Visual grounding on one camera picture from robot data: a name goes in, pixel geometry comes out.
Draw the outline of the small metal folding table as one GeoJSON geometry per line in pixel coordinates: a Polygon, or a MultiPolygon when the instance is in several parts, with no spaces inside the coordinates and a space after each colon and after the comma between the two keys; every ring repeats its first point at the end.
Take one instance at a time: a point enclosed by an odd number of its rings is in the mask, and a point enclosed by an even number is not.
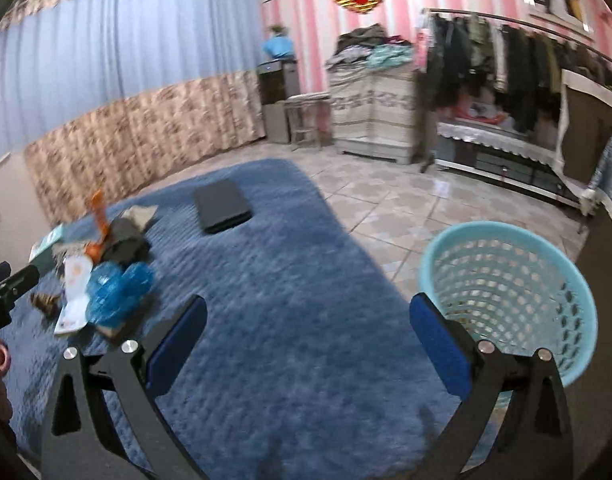
{"type": "Polygon", "coordinates": [[[322,148],[319,127],[320,112],[330,104],[329,92],[302,93],[284,102],[285,117],[290,129],[290,143],[294,148],[315,145],[322,148]]]}

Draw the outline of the light blue tissue box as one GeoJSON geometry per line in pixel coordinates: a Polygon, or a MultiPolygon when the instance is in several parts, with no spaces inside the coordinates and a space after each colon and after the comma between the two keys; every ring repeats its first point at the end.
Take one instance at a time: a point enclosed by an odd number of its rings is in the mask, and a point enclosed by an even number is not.
{"type": "Polygon", "coordinates": [[[53,247],[64,240],[64,225],[60,224],[45,235],[39,242],[33,244],[28,263],[34,266],[41,275],[54,268],[53,247]]]}

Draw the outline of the blue plush table cover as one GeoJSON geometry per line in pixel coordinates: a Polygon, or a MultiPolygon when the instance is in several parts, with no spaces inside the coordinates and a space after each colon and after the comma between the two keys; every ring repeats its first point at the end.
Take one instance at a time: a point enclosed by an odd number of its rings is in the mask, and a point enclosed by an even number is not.
{"type": "MultiPolygon", "coordinates": [[[[94,218],[65,229],[54,268],[16,300],[0,330],[13,415],[0,424],[0,472],[41,477],[41,439],[63,352],[103,356],[143,341],[192,295],[207,323],[155,404],[204,479],[415,479],[458,402],[409,323],[402,298],[292,162],[265,159],[126,200],[157,206],[143,235],[153,288],[118,330],[90,324],[56,336],[32,292],[60,295],[64,259],[100,238],[94,218]],[[199,226],[192,193],[230,179],[253,218],[217,234],[199,226]]],[[[104,400],[128,458],[149,470],[116,393],[104,400]]]]}

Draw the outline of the blue wrapped potted plant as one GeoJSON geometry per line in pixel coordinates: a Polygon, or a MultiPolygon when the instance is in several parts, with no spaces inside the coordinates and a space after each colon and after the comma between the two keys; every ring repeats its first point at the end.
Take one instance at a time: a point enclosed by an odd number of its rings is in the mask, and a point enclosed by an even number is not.
{"type": "Polygon", "coordinates": [[[287,60],[295,58],[295,47],[288,35],[288,30],[281,24],[269,27],[270,37],[264,42],[263,50],[268,58],[287,60]]]}

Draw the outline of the patterned covered cabinet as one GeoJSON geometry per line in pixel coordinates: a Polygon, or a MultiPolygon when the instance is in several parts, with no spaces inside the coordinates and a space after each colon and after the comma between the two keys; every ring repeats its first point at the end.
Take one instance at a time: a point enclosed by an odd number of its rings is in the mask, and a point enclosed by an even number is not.
{"type": "Polygon", "coordinates": [[[410,63],[370,70],[356,63],[329,72],[331,129],[339,152],[412,163],[416,150],[410,63]]]}

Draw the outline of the blue floral fringed cover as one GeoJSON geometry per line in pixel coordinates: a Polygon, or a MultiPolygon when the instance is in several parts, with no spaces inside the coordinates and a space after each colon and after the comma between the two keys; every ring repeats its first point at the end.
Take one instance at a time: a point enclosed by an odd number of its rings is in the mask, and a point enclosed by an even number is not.
{"type": "Polygon", "coordinates": [[[596,170],[580,196],[580,206],[584,216],[602,206],[612,220],[612,136],[606,142],[596,170]]]}

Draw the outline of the clothes rack with clothes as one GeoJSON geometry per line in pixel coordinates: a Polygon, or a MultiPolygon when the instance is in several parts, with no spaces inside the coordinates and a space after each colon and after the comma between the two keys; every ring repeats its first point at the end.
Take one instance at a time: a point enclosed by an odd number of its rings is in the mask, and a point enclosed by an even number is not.
{"type": "Polygon", "coordinates": [[[425,11],[418,26],[418,97],[429,112],[537,136],[559,122],[566,70],[612,91],[612,65],[583,44],[480,14],[425,11]]]}

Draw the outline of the white snack wrapper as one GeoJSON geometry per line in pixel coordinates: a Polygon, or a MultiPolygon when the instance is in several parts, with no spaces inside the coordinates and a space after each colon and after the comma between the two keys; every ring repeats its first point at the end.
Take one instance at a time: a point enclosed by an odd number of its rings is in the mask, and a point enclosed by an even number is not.
{"type": "Polygon", "coordinates": [[[79,332],[87,325],[87,308],[90,301],[87,286],[93,269],[92,260],[86,255],[64,259],[63,291],[65,304],[60,310],[53,333],[66,336],[79,332]]]}

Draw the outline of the blue and floral curtain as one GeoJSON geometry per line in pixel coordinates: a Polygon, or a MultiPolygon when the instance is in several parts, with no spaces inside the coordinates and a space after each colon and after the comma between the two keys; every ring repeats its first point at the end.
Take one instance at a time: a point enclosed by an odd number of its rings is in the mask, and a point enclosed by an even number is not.
{"type": "Polygon", "coordinates": [[[264,134],[258,0],[13,0],[0,20],[0,157],[53,223],[264,134]]]}

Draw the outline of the turquoise plastic laundry basket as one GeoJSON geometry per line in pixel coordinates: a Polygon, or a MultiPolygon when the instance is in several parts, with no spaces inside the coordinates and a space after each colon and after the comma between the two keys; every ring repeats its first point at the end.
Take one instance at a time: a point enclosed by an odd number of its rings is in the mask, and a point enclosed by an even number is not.
{"type": "Polygon", "coordinates": [[[594,356],[599,322],[586,280],[560,249],[526,229],[495,221],[451,226],[426,246],[418,284],[474,339],[519,356],[550,350],[564,386],[594,356]]]}

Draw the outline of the blue plastic bag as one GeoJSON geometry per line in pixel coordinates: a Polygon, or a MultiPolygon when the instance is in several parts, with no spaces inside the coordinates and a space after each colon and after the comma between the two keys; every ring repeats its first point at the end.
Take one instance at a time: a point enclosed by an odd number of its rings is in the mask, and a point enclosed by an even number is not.
{"type": "Polygon", "coordinates": [[[145,262],[123,269],[115,262],[102,262],[92,269],[86,293],[86,319],[107,330],[118,330],[139,309],[153,288],[155,274],[145,262]]]}

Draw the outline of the brown wrapper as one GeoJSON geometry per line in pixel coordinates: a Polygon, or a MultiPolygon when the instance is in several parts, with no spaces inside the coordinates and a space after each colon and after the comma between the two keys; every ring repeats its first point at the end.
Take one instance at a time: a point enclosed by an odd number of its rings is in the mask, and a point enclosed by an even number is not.
{"type": "Polygon", "coordinates": [[[32,306],[39,310],[46,318],[56,318],[59,315],[60,295],[32,292],[29,299],[32,306]]]}

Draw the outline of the pile of folded clothes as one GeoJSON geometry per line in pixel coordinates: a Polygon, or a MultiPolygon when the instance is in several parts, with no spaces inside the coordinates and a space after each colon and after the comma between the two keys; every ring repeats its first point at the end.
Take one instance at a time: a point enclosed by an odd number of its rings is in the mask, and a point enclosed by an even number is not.
{"type": "Polygon", "coordinates": [[[334,55],[324,67],[329,72],[339,67],[360,65],[368,70],[387,70],[413,61],[413,44],[402,36],[388,36],[385,28],[373,24],[338,36],[334,55]]]}

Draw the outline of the black mesh sleeve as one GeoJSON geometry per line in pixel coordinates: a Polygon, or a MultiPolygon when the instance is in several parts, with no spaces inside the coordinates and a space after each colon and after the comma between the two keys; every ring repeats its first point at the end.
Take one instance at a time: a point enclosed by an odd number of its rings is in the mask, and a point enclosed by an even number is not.
{"type": "Polygon", "coordinates": [[[102,245],[101,262],[112,262],[126,270],[137,262],[146,261],[150,242],[130,219],[115,218],[102,245]]]}

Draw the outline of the low tv stand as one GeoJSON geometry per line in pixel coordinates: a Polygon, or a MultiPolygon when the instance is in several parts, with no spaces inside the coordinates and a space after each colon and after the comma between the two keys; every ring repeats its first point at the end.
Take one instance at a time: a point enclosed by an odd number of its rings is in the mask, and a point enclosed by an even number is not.
{"type": "Polygon", "coordinates": [[[579,208],[578,198],[554,171],[554,151],[508,136],[506,130],[477,128],[468,122],[440,122],[437,135],[435,161],[440,168],[579,208]]]}

